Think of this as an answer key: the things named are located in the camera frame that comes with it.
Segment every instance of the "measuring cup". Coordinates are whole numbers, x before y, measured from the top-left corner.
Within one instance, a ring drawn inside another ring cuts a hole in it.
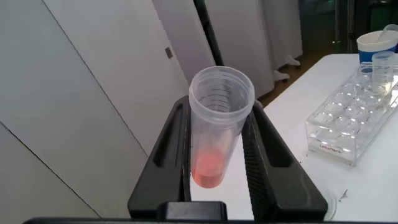
[[[191,172],[201,187],[218,186],[254,103],[254,87],[242,72],[222,66],[195,75],[189,88]]]

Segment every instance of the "white container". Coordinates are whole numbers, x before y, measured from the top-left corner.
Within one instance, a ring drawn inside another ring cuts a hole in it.
[[[223,180],[238,136],[254,103],[254,87],[242,72],[222,66],[195,75],[191,106],[191,172],[201,187]]]
[[[370,32],[359,37],[358,44],[359,61],[372,62],[372,56],[382,51],[395,52],[398,44],[398,32],[387,30],[380,40],[377,40],[382,31]]]

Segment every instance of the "white cabinet door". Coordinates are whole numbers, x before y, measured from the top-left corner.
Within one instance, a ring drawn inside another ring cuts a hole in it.
[[[35,217],[98,217],[0,123],[1,223]]]
[[[45,4],[0,0],[0,30],[0,121],[100,216],[129,217],[147,156]]]
[[[147,155],[188,84],[151,0],[45,1]]]
[[[224,65],[250,78],[256,98],[274,88],[260,1],[205,0]]]
[[[185,77],[191,83],[200,70],[216,65],[195,4],[193,0],[152,2]]]

